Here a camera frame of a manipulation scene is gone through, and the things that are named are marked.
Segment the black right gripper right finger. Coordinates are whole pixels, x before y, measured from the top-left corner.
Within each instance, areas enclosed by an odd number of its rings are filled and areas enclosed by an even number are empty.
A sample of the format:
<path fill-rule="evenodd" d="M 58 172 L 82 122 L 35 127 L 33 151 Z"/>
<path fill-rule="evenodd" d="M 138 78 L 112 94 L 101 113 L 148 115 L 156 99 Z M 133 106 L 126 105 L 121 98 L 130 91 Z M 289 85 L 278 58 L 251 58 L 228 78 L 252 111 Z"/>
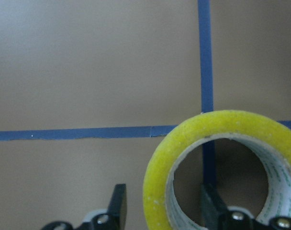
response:
<path fill-rule="evenodd" d="M 201 185 L 201 214 L 207 229 L 225 229 L 228 208 L 211 184 Z"/>

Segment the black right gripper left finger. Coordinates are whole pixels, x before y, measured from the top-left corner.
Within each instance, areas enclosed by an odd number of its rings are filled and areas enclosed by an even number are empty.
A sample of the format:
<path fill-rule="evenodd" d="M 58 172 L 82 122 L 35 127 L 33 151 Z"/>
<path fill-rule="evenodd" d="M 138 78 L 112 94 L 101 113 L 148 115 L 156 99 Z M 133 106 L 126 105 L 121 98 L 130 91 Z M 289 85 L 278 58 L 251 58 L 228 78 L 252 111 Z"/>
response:
<path fill-rule="evenodd" d="M 108 205 L 107 230 L 124 230 L 126 225 L 126 184 L 116 184 Z"/>

